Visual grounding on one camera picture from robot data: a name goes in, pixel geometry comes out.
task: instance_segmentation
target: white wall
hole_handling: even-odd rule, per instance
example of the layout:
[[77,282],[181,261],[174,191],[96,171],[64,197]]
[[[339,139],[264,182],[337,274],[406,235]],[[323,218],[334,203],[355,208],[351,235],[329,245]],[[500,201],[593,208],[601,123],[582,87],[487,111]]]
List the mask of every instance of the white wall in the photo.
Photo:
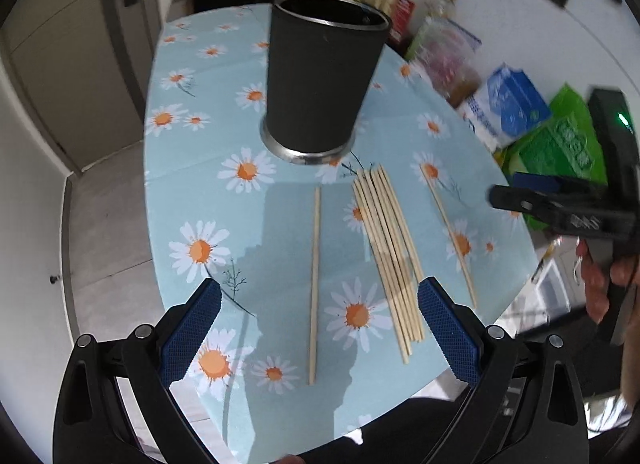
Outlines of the white wall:
[[0,58],[0,401],[51,462],[53,419],[72,348],[60,275],[65,175],[31,136]]

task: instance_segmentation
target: green plastic bag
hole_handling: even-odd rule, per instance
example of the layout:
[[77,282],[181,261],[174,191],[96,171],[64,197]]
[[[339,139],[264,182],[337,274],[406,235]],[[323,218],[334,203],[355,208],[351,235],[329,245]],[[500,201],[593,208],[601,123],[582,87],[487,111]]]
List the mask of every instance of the green plastic bag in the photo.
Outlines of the green plastic bag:
[[[607,184],[602,148],[581,96],[565,84],[549,104],[552,117],[505,151],[502,171],[511,181],[517,171],[579,177]],[[545,224],[526,216],[532,229]]]

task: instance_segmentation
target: bundle of chopsticks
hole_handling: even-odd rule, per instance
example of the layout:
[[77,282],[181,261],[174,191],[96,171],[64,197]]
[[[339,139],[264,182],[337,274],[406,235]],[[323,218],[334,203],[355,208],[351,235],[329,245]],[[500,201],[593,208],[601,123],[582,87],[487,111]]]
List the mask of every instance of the bundle of chopsticks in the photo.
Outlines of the bundle of chopsticks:
[[385,289],[402,361],[408,363],[411,342],[424,340],[416,295],[424,274],[414,241],[383,167],[359,170],[353,191]]

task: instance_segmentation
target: black container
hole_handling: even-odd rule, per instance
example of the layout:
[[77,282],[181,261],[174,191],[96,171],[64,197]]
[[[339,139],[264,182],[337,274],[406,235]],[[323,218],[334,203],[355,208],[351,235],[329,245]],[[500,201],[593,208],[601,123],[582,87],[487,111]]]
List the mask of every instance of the black container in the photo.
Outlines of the black container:
[[275,0],[264,144],[291,163],[327,163],[351,149],[389,18],[350,0]]

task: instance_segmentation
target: floral tablecloth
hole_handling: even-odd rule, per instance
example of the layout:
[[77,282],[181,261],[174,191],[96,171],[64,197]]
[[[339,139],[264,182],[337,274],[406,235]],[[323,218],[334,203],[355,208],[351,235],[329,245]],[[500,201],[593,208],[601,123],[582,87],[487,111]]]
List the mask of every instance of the floral tablecloth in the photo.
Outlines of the floral tablecloth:
[[[225,296],[189,369],[241,462],[324,444],[393,408],[446,368],[433,337],[402,364],[382,284],[351,189],[383,165],[427,275],[470,305],[420,165],[463,243],[478,314],[493,322],[536,266],[522,217],[485,200],[504,178],[447,103],[385,48],[352,152],[321,167],[268,152],[270,8],[224,8],[171,22],[148,95],[146,206],[165,307],[209,273]],[[308,386],[314,190],[322,185],[317,381]]]

